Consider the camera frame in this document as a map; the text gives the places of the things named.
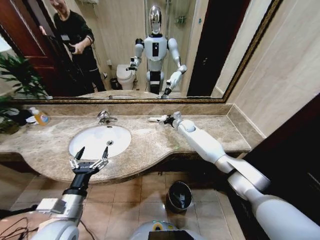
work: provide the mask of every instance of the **man in black jacket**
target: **man in black jacket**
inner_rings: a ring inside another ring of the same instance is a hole
[[[88,92],[94,92],[92,83],[99,92],[105,91],[91,47],[95,41],[92,30],[81,15],[69,9],[65,0],[50,0],[50,3],[57,11],[53,16],[57,32],[72,53],[72,61],[82,70]]]

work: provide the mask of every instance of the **toilet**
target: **toilet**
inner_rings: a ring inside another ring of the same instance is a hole
[[[123,90],[132,90],[134,87],[135,73],[134,70],[127,71],[126,68],[130,67],[128,64],[119,64],[116,67],[116,78],[121,84]]]

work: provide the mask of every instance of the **gold mirror frame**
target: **gold mirror frame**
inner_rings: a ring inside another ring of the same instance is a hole
[[[203,97],[204,99],[181,98],[181,99],[92,99],[85,97],[54,97],[53,99],[13,99],[12,104],[26,105],[26,104],[224,104],[227,102],[232,90],[240,79],[252,55],[259,45],[264,33],[271,23],[275,13],[277,12],[283,0],[272,0],[263,19],[256,30],[242,60],[237,67],[226,91],[222,98]]]

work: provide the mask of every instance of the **chrome robot face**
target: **chrome robot face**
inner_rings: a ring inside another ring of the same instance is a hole
[[[161,9],[153,5],[150,9],[149,20],[151,24],[152,34],[157,35],[160,33],[161,28]]]

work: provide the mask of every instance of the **black cable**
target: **black cable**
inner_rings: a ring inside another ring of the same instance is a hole
[[[82,225],[84,226],[84,229],[90,234],[90,236],[92,237],[93,240],[96,240],[94,235],[89,231],[89,229],[86,227],[86,225],[84,224],[84,222],[82,220],[80,220],[80,223],[82,223]]]
[[[19,223],[22,220],[26,221],[26,227],[22,227],[22,226],[17,227],[14,231],[9,233],[8,235],[2,236],[6,231],[8,231],[10,228],[12,228],[14,225],[16,225],[17,223]],[[32,230],[29,230],[28,225],[29,225],[29,220],[27,217],[23,217],[23,218],[19,219],[18,221],[16,221],[15,223],[13,223],[11,226],[9,226],[7,229],[5,229],[3,232],[0,233],[0,240],[8,240],[8,239],[11,239],[11,238],[16,237],[18,235],[20,235],[20,237],[18,238],[19,240],[22,240],[25,237],[26,237],[26,239],[28,239],[29,233],[37,231],[39,229],[38,227],[36,227]]]
[[[13,232],[11,232],[10,234],[6,235],[6,236],[2,236],[7,230],[9,230],[10,228],[12,228],[14,225],[16,225],[17,223],[21,222],[22,220],[25,220],[26,221],[26,227],[18,227],[16,228]],[[9,226],[8,228],[6,228],[3,232],[0,233],[0,238],[1,240],[4,240],[6,239],[7,237],[11,236],[12,234],[22,230],[22,229],[25,229],[28,231],[28,224],[29,224],[29,220],[27,217],[23,217],[21,219],[19,219],[18,221],[16,221],[15,223],[13,223],[11,226]]]
[[[27,237],[27,239],[28,239],[29,233],[34,232],[34,231],[37,231],[37,230],[38,230],[38,227],[35,228],[35,229],[33,229],[33,230],[27,230],[27,231],[23,231],[23,232],[17,233],[17,234],[15,234],[15,235],[12,235],[12,236],[3,238],[3,239],[1,239],[1,240],[11,239],[11,238],[13,238],[13,237],[15,237],[15,236],[18,236],[18,235],[21,235],[21,237],[20,237],[19,239],[24,239],[25,237]]]

